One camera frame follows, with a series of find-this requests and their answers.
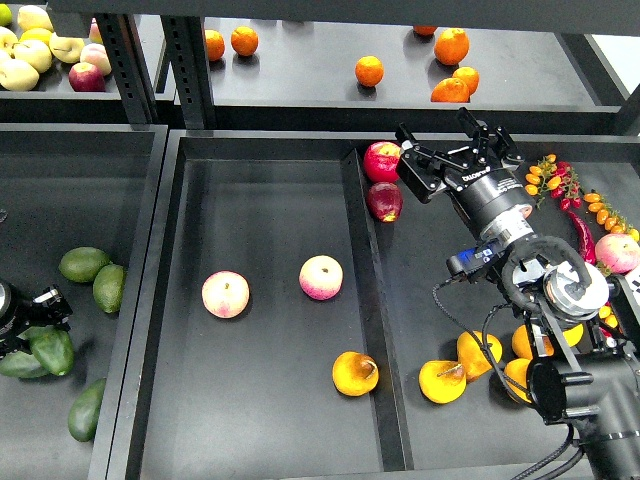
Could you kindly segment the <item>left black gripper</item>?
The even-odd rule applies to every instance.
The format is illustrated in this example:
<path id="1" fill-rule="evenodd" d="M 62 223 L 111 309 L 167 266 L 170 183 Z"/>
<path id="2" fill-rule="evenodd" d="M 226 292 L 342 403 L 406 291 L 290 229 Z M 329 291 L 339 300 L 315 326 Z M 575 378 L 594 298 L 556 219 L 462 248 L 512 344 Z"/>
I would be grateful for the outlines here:
<path id="1" fill-rule="evenodd" d="M 1 285 L 1 355 L 17 351 L 30 352 L 21 338 L 31 327 L 55 327 L 69 330 L 68 318 L 73 310 L 56 285 L 30 298 L 12 284 Z"/>

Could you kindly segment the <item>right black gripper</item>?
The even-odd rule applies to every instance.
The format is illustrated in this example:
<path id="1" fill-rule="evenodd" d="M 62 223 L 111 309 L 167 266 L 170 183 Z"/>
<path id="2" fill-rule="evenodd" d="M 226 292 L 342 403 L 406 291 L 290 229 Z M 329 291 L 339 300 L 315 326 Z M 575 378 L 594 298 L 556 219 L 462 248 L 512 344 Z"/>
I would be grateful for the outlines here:
<path id="1" fill-rule="evenodd" d="M 445 153 L 423 147 L 404 123 L 397 126 L 400 179 L 423 204 L 448 195 L 474 235 L 485 234 L 500 217 L 527 219 L 533 199 L 511 171 L 524 156 L 509 132 L 476 119 L 466 107 L 458 109 L 457 120 L 471 139 L 473 156 L 469 149 Z"/>

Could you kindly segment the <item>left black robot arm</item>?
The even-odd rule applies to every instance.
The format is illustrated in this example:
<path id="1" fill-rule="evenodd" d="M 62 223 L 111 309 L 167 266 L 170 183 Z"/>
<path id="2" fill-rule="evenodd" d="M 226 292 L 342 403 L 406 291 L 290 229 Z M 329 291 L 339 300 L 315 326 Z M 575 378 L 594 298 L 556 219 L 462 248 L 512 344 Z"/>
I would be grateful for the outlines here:
<path id="1" fill-rule="evenodd" d="M 10 282 L 1 280 L 1 358 L 17 351 L 30 352 L 25 333 L 33 327 L 70 329 L 73 313 L 57 285 L 46 287 L 36 297 L 28 297 Z"/>

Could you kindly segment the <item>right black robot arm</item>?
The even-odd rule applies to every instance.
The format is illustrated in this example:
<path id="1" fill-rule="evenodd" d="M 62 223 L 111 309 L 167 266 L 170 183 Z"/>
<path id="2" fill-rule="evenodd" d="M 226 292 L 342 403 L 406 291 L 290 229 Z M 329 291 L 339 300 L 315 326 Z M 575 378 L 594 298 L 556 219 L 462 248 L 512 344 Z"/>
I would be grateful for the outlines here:
<path id="1" fill-rule="evenodd" d="M 469 144 L 442 152 L 422 146 L 405 127 L 397 173 L 416 198 L 440 194 L 476 244 L 448 259 L 450 282 L 494 283 L 524 322 L 532 351 L 523 380 L 496 373 L 506 393 L 548 425 L 568 428 L 566 444 L 598 479 L 639 475 L 639 323 L 613 329 L 598 317 L 625 283 L 607 279 L 566 241 L 537 234 L 533 197 L 516 178 L 522 156 L 508 132 L 457 113 Z"/>

